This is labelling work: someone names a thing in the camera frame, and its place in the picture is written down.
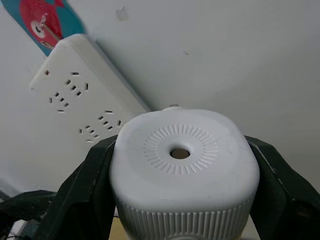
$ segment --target white plastic container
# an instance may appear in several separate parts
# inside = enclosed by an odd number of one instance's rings
[[[179,107],[127,123],[110,167],[121,222],[137,240],[236,238],[259,177],[258,163],[230,119]]]

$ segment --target white power strip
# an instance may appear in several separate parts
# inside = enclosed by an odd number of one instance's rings
[[[58,42],[29,88],[57,118],[65,118],[64,129],[87,149],[149,111],[96,43],[82,34]]]

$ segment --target white wall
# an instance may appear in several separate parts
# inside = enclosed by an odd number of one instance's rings
[[[153,110],[220,112],[320,192],[320,1],[69,3]],[[45,56],[4,9],[0,32],[0,182],[57,190],[86,153],[29,94]]]

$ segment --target container lid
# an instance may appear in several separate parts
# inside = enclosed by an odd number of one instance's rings
[[[259,177],[238,127],[197,109],[135,117],[120,131],[110,167],[115,197],[151,212],[230,209],[254,196]]]

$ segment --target electrical socket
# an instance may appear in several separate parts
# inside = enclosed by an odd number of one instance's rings
[[[88,149],[149,111],[95,42],[83,34],[60,40],[29,88],[55,117],[65,119],[64,130]]]

